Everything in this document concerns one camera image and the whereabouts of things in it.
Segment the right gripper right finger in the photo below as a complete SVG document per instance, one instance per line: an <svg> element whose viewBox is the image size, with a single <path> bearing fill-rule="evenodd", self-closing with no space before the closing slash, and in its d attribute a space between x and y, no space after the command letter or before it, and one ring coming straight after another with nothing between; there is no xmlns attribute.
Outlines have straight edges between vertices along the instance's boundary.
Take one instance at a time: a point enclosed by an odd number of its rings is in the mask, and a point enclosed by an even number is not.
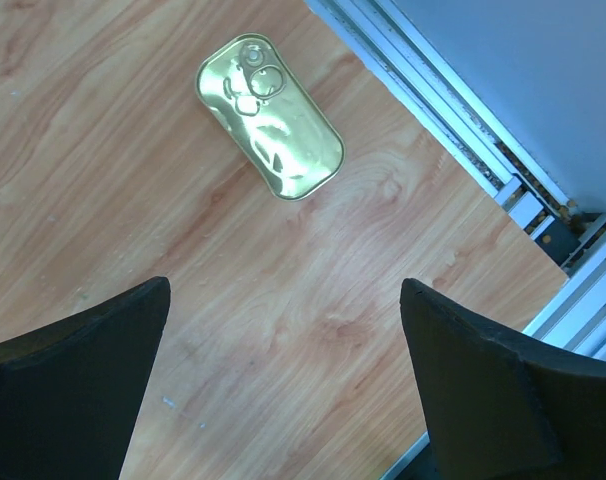
<svg viewBox="0 0 606 480"><path fill-rule="evenodd" d="M464 308L415 279L400 314L444 479L606 479L606 362Z"/></svg>

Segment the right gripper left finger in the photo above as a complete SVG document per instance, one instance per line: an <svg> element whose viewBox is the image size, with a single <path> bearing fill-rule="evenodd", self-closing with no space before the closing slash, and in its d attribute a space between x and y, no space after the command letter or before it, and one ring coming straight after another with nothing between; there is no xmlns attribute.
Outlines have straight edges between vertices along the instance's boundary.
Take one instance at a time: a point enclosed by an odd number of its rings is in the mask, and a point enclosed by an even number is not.
<svg viewBox="0 0 606 480"><path fill-rule="evenodd" d="M0 343L0 479L120 476L169 307L153 277Z"/></svg>

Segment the gold oval tin can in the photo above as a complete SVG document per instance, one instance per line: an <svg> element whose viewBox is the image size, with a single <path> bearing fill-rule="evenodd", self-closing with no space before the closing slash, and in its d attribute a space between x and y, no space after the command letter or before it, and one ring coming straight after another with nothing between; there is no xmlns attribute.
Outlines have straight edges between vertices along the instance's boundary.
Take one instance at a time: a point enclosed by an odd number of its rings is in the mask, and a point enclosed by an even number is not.
<svg viewBox="0 0 606 480"><path fill-rule="evenodd" d="M344 141L268 37L232 39L203 61L194 86L274 196L302 200L342 167Z"/></svg>

